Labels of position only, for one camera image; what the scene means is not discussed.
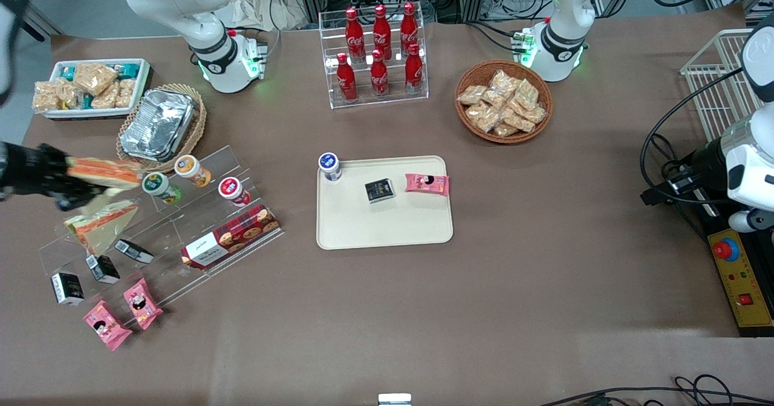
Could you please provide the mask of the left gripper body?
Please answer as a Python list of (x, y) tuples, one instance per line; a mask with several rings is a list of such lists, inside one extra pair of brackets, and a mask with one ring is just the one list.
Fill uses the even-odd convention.
[(693, 171), (694, 180), (702, 188), (727, 191), (726, 158), (721, 140), (713, 140), (695, 150), (689, 165)]

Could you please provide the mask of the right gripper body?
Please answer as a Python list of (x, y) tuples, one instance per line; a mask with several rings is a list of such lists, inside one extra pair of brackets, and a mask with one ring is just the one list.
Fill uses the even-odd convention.
[(3, 142), (1, 144), (1, 201), (14, 195), (40, 194), (56, 202), (56, 188), (67, 176), (68, 166), (51, 163), (51, 146), (41, 143), (28, 148)]

